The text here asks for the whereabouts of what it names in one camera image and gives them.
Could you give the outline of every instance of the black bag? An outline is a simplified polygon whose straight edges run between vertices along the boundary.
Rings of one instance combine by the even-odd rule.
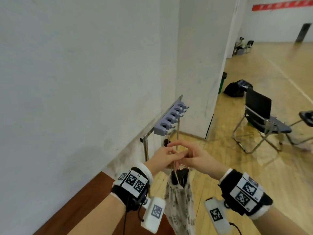
[[[226,95],[231,97],[243,97],[245,95],[245,91],[249,88],[253,90],[252,84],[248,83],[247,81],[241,79],[237,82],[230,83],[224,90]]]

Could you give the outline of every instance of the chair seat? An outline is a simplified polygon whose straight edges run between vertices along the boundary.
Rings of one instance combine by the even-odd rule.
[[[246,119],[248,120],[248,122],[250,124],[252,124],[253,127],[255,127],[256,129],[258,129],[260,132],[264,133],[265,132],[265,125],[264,124],[260,124],[258,122],[256,122],[252,117],[250,116],[246,116]],[[283,122],[279,121],[277,118],[275,118],[274,116],[270,116],[269,120],[273,123],[275,123],[278,128],[280,129],[281,133],[291,133],[292,129],[284,124]],[[272,134],[278,134],[278,131],[273,131]]]
[[[301,111],[299,116],[307,124],[307,126],[313,127],[313,110]]]

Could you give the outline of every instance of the floor marking line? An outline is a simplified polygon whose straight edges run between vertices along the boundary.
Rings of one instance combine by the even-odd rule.
[[[262,55],[268,62],[270,62],[270,64],[274,68],[276,68],[277,71],[280,72],[280,74],[283,75],[284,78],[286,78],[313,105],[313,100],[293,80],[291,80],[288,77],[288,75],[279,66],[277,66],[276,63],[274,63],[270,58],[266,57],[264,54]]]

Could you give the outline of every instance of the metal rack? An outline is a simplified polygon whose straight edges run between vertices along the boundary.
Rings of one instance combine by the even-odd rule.
[[[181,101],[182,100],[182,95],[180,97],[178,97],[178,99],[167,109],[167,111],[159,118],[159,120],[161,120],[167,113],[168,111],[175,105],[175,103],[177,101]],[[179,125],[180,125],[180,117],[178,118],[178,125],[177,125],[177,140],[179,138]],[[143,148],[145,151],[145,161],[149,160],[149,154],[148,154],[148,137],[149,135],[154,131],[154,126],[152,127],[152,129],[150,129],[144,136],[142,136],[140,138],[140,142],[143,143]]]

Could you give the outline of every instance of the black wrist strap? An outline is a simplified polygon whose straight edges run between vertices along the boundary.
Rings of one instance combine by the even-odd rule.
[[[273,204],[263,188],[246,173],[232,170],[219,186],[227,205],[240,215],[251,216],[264,205]]]
[[[142,181],[141,176],[147,180],[146,184]],[[138,210],[140,204],[146,199],[150,188],[147,176],[139,168],[132,167],[128,173],[123,173],[117,181],[114,182],[111,193],[116,194],[127,206],[126,212]]]

